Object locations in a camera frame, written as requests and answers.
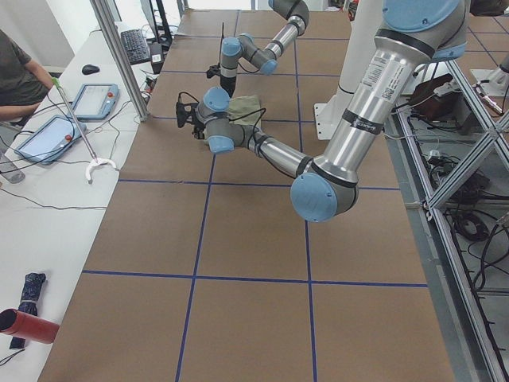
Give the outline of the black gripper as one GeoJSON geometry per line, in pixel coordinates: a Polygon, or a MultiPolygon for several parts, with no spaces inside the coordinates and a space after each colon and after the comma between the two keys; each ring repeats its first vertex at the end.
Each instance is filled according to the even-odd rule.
{"type": "Polygon", "coordinates": [[[221,76],[220,77],[220,86],[223,90],[225,90],[227,92],[227,94],[230,97],[232,97],[234,95],[235,88],[236,88],[236,81],[237,81],[236,76],[233,76],[233,77],[221,76]]]}
{"type": "Polygon", "coordinates": [[[204,138],[205,137],[205,125],[196,117],[192,117],[192,135],[194,138],[204,138]]]}

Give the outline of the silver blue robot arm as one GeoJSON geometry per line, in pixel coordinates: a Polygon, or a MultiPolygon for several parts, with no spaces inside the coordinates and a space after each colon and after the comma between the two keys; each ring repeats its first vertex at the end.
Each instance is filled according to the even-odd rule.
{"type": "Polygon", "coordinates": [[[302,1],[272,1],[286,25],[264,49],[248,34],[221,44],[220,85],[203,99],[179,107],[177,123],[187,123],[213,154],[243,147],[266,159],[293,179],[290,199],[305,220],[323,222],[351,209],[358,198],[357,170],[375,138],[383,131],[395,102],[417,66],[460,57],[466,46],[468,1],[379,1],[381,19],[375,51],[352,99],[341,113],[323,154],[310,157],[265,134],[257,124],[238,124],[227,113],[239,60],[269,75],[286,47],[303,35],[309,9],[302,1]]]}
{"type": "Polygon", "coordinates": [[[301,0],[270,0],[269,7],[286,19],[286,24],[263,49],[249,33],[225,37],[220,50],[220,86],[230,97],[236,87],[239,60],[243,58],[264,75],[272,74],[278,59],[289,45],[305,33],[309,24],[309,8],[301,0]]]}

